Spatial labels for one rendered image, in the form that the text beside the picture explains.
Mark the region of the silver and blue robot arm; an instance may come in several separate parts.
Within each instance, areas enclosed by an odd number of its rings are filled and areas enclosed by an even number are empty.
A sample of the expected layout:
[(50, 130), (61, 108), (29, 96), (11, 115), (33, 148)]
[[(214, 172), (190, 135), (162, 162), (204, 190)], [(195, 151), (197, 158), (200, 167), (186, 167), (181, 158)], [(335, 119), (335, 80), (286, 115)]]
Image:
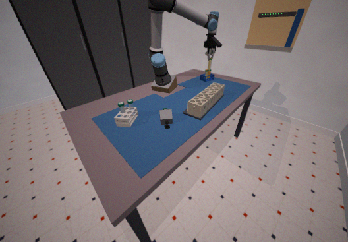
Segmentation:
[(204, 14), (181, 0), (148, 0), (151, 12), (151, 47), (150, 59), (155, 72), (155, 82), (158, 86), (165, 86), (171, 82), (168, 73), (163, 48), (161, 47), (163, 12), (176, 13), (194, 23), (208, 29), (209, 34), (217, 33), (218, 11)]

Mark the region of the beige bucket adapter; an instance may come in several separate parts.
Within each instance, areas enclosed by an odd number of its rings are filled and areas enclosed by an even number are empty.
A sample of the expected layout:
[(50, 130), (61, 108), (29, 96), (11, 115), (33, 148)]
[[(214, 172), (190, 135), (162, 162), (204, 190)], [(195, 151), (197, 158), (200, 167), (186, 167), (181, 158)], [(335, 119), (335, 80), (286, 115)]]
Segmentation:
[(213, 106), (213, 104), (214, 104), (214, 96), (215, 96), (215, 94), (209, 93), (209, 92), (205, 92), (205, 91), (201, 91), (199, 94), (196, 95), (196, 97), (204, 98), (204, 99), (208, 100), (208, 108), (207, 108), (207, 110), (209, 110)]
[(218, 101), (219, 93), (220, 93), (219, 88), (213, 88), (213, 87), (209, 86), (209, 87), (205, 88), (203, 91), (215, 94), (214, 104)]
[(208, 100), (199, 97), (193, 97), (188, 101), (187, 104), (187, 113), (195, 117), (201, 118), (208, 108)]
[(221, 89), (220, 90), (220, 94), (219, 94), (219, 99), (220, 99), (220, 97), (223, 95), (223, 91), (224, 91), (225, 85), (224, 84), (218, 84), (218, 83), (214, 82), (214, 83), (212, 83), (209, 86), (214, 87), (214, 88), (218, 88), (219, 87), (219, 89)]

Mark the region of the blue bench mat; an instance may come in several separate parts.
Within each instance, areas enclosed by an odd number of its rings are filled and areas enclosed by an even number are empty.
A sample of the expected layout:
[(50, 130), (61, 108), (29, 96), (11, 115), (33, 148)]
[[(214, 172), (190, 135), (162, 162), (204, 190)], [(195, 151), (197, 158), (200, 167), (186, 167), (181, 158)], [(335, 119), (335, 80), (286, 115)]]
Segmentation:
[[(201, 120), (183, 114), (188, 101), (214, 82), (225, 85), (224, 96), (219, 102)], [(134, 101), (138, 117), (131, 127), (116, 126), (114, 117), (120, 112), (119, 107), (92, 118), (139, 178), (143, 178), (250, 88), (246, 84), (216, 77), (204, 82), (200, 76), (178, 85), (185, 88), (164, 98), (152, 94)], [(164, 108), (172, 109), (173, 124), (168, 124), (170, 127), (161, 125), (159, 112)]]

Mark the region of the blue tube rack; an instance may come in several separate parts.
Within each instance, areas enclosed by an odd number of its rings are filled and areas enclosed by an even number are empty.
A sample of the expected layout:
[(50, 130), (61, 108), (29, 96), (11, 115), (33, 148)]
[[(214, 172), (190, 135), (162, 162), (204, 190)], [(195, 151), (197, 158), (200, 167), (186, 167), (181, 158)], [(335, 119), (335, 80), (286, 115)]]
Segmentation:
[[(204, 81), (204, 82), (208, 82), (214, 79), (214, 74), (211, 74), (210, 77), (211, 78), (206, 78), (207, 76), (205, 76), (205, 74), (200, 75), (200, 80)], [(208, 80), (209, 79), (209, 80)]]

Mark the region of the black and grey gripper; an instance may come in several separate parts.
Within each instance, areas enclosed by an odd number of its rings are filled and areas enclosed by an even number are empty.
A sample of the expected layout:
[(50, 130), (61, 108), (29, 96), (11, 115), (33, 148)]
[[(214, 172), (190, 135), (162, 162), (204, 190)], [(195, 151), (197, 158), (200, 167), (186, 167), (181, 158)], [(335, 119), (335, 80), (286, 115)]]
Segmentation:
[(212, 42), (211, 42), (211, 40), (210, 40), (210, 38), (211, 37), (214, 37), (214, 35), (216, 35), (216, 34), (211, 34), (211, 35), (208, 35), (209, 33), (207, 33), (206, 35), (207, 35), (207, 40), (206, 41), (204, 41), (204, 47), (205, 48), (208, 48), (208, 50), (207, 50), (207, 52), (205, 53), (205, 55), (207, 55), (208, 54), (208, 60), (210, 59), (210, 56), (212, 56), (211, 58), (213, 58), (213, 56), (214, 56), (214, 53), (216, 52), (216, 45), (214, 45)]

